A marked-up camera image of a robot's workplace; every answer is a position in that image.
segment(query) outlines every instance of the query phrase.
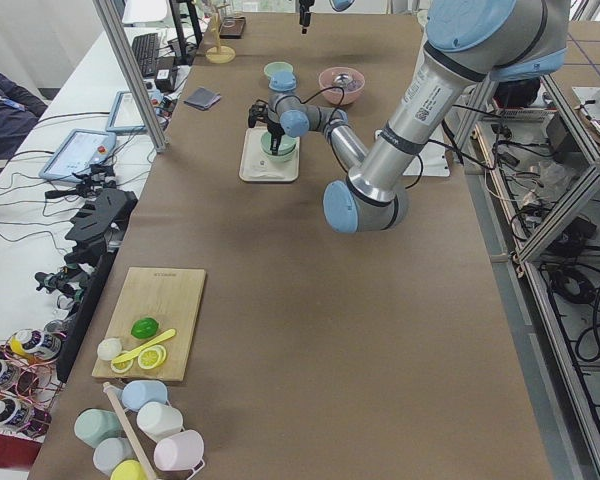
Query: pink bowl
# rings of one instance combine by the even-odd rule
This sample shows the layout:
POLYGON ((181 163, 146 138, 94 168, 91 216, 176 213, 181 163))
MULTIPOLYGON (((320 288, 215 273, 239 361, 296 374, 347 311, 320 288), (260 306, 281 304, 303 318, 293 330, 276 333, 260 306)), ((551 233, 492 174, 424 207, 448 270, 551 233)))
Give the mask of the pink bowl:
POLYGON ((324 70, 318 76, 320 89, 322 90, 323 88, 341 85, 336 81, 338 75, 341 74, 345 74, 345 76, 349 76, 353 80, 344 87, 344 98, 342 98, 342 90, 339 88, 322 92, 322 96, 333 105, 349 105, 360 98, 360 95, 362 95, 362 91, 364 90, 364 75, 356 69, 349 67, 331 67, 324 70))

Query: black keyboard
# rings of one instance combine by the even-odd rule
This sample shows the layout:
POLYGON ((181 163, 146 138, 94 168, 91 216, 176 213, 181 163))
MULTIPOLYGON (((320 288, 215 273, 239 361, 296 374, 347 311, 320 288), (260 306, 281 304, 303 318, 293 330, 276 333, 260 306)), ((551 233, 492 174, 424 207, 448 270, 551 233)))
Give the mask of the black keyboard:
POLYGON ((131 50, 136 57, 143 78, 153 78, 158 63, 160 40, 157 33, 139 35, 133 39, 131 50))

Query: dark jacket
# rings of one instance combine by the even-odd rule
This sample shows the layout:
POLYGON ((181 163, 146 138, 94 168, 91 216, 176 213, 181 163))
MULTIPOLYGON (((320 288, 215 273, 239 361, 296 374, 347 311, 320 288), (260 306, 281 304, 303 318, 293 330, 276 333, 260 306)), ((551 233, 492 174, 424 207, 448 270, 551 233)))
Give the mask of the dark jacket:
POLYGON ((16 110, 0 101, 0 160, 9 159, 38 122, 47 106, 27 89, 0 74, 0 96, 23 104, 16 110))

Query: blue cup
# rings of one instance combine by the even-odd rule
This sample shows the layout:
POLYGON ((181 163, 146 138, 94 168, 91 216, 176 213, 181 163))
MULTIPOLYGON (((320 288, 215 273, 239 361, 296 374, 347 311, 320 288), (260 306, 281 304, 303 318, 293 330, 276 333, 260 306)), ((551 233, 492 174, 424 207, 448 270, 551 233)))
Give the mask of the blue cup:
POLYGON ((166 404, 167 386, 159 380, 134 380, 122 390, 122 404, 137 412, 149 402, 166 404))
POLYGON ((107 438, 119 437, 122 434, 122 425, 115 413, 90 408, 78 416, 73 425, 73 432, 91 448, 96 448, 107 438))

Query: white desk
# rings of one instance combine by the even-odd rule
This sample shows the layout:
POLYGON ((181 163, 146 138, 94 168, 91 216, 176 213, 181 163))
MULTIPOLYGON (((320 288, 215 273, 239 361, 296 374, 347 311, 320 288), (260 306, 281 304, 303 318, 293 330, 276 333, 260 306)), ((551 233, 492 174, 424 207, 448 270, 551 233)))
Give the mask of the white desk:
MULTIPOLYGON (((174 30, 165 29, 133 28, 127 33, 131 38, 153 31, 162 32, 163 43, 175 37, 174 30)), ((180 68, 177 82, 183 83, 181 77, 186 77, 188 67, 180 68)), ((116 93, 121 90, 128 90, 128 87, 109 41, 103 33, 67 80, 43 118, 66 113, 108 112, 116 93)), ((29 134, 18 151, 55 151, 71 130, 104 130, 106 121, 106 115, 99 115, 43 122, 29 134)), ((125 143, 128 139, 129 137, 118 137, 117 145, 125 143)), ((11 239, 42 230, 49 232, 28 237, 17 243, 0 238, 0 341, 19 329, 42 328, 53 319, 66 316, 65 311, 56 307, 57 294, 47 295, 35 290, 37 282, 34 274, 38 271, 56 272, 64 265, 63 255, 74 245, 74 242, 64 239, 64 235, 72 226, 68 220, 77 208, 84 204, 84 199, 68 197, 73 202, 52 200, 48 202, 44 212, 52 216, 45 217, 44 192, 52 189, 51 185, 38 178, 25 178, 20 175, 37 177, 49 157, 50 155, 38 153, 19 155, 0 174, 0 222, 54 224, 0 225, 0 233, 11 239)), ((154 157, 155 150, 147 135, 133 137, 116 158, 114 168, 119 188, 132 190, 139 197, 154 157)), ((68 184, 56 185, 61 189, 71 188, 68 184)), ((24 479, 26 476, 23 472, 0 470, 0 480, 24 479)))

